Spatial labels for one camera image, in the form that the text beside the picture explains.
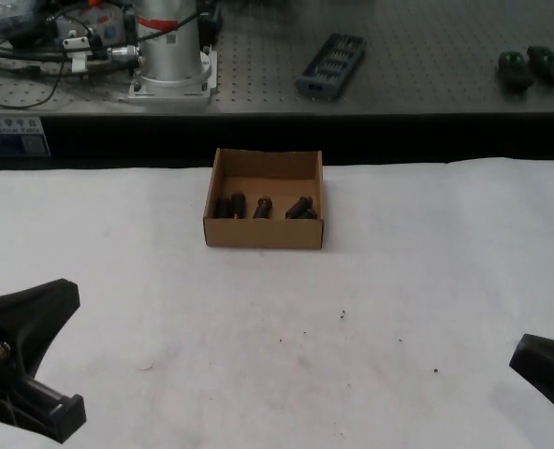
metal bracket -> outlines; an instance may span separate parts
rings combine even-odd
[[[87,37],[72,37],[63,41],[63,47],[65,50],[79,50],[84,51],[72,51],[67,55],[71,58],[71,71],[73,73],[85,73],[88,71],[86,63],[88,62],[88,56],[92,55],[90,51],[90,41]]]

black cable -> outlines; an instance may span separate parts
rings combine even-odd
[[[102,75],[108,75],[111,73],[123,72],[124,70],[134,70],[138,68],[138,63],[136,61],[110,65],[104,68],[90,68],[86,73],[83,72],[69,72],[64,73],[61,78],[80,78],[80,77],[98,77]],[[38,78],[56,78],[58,73],[44,72],[40,69],[39,65],[28,65],[26,67],[3,67],[0,65],[0,71],[11,73],[13,75],[25,75],[30,79]]]
[[[2,39],[0,39],[0,45],[3,45],[5,42],[7,42],[6,37],[3,37]],[[0,108],[4,108],[4,109],[29,109],[29,108],[35,108],[36,106],[41,106],[41,105],[47,103],[54,96],[54,93],[56,92],[57,87],[59,87],[59,84],[61,83],[61,78],[63,77],[63,68],[65,68],[65,61],[63,61],[61,63],[61,67],[59,68],[59,74],[57,76],[56,81],[54,82],[54,85],[52,86],[51,93],[49,94],[49,96],[47,96],[43,100],[40,100],[40,101],[38,101],[36,103],[33,103],[31,105],[21,105],[21,106],[3,105],[2,103],[0,103]]]
[[[77,25],[79,25],[81,28],[83,28],[86,31],[86,35],[88,38],[92,38],[92,31],[90,31],[90,28],[88,28],[88,25],[86,25],[84,22],[82,22],[80,19],[77,19],[72,16],[67,16],[66,14],[63,14],[61,17],[67,19],[70,22],[75,22]]]
[[[183,21],[177,23],[175,26],[173,26],[171,28],[168,28],[167,30],[152,33],[150,35],[143,36],[143,37],[138,37],[137,39],[133,39],[133,40],[126,40],[125,42],[120,42],[118,44],[108,44],[108,45],[101,45],[101,46],[98,46],[98,47],[91,47],[90,51],[94,51],[94,52],[104,51],[104,50],[107,50],[107,49],[118,49],[118,48],[121,48],[121,47],[125,47],[127,45],[137,45],[141,42],[146,42],[147,40],[156,39],[157,37],[167,35],[167,34],[172,33],[174,31],[178,31],[181,27],[185,26],[186,24],[188,24],[192,20],[197,19],[197,17],[200,14],[205,12],[210,7],[211,6],[207,6],[204,9],[200,10],[199,12],[197,11],[194,14],[191,14],[190,16],[186,17]],[[62,62],[58,59],[58,56],[56,57],[57,58],[56,60],[53,60],[54,56],[47,56],[45,53],[36,53],[36,52],[30,53],[28,51],[27,52],[16,53],[15,51],[13,51],[13,50],[10,51],[9,49],[4,49],[4,51],[7,51],[8,53],[12,54],[12,56],[6,55],[4,53],[0,53],[0,58],[3,58],[3,59],[17,59],[17,60],[23,60],[23,61],[39,61],[39,62],[42,62],[42,63]],[[67,54],[67,53],[73,53],[73,52],[78,52],[78,51],[83,51],[83,49],[68,49],[66,51],[48,51],[48,53]]]

metal base plate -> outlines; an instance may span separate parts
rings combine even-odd
[[[132,104],[127,101],[131,79],[124,73],[64,81],[52,101],[27,113],[554,112],[554,88],[536,82],[526,94],[513,95],[496,77],[502,51],[526,53],[529,45],[554,50],[554,1],[225,0],[223,12],[225,25],[215,46],[218,90],[206,108]],[[337,100],[298,95],[296,79],[334,32],[365,37],[363,59]],[[46,85],[0,74],[0,102],[27,104],[46,96],[50,86],[51,81]]]
[[[209,104],[211,93],[216,91],[217,88],[217,52],[211,51],[208,56],[200,53],[200,57],[202,58],[202,64],[210,72],[201,77],[202,82],[193,82],[179,87],[157,87],[136,75],[129,87],[129,96],[127,97],[129,102],[141,104],[151,102]]]

metal cylinder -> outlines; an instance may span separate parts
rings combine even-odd
[[[145,37],[175,27],[195,14],[196,0],[134,0],[134,10],[138,36]],[[143,58],[141,76],[159,86],[195,79],[203,71],[197,20],[139,45]]]

white tabletop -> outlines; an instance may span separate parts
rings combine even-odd
[[[318,252],[207,248],[210,175],[0,172],[0,295],[80,287],[36,377],[67,448],[554,448],[508,368],[554,339],[554,162],[326,167]]]

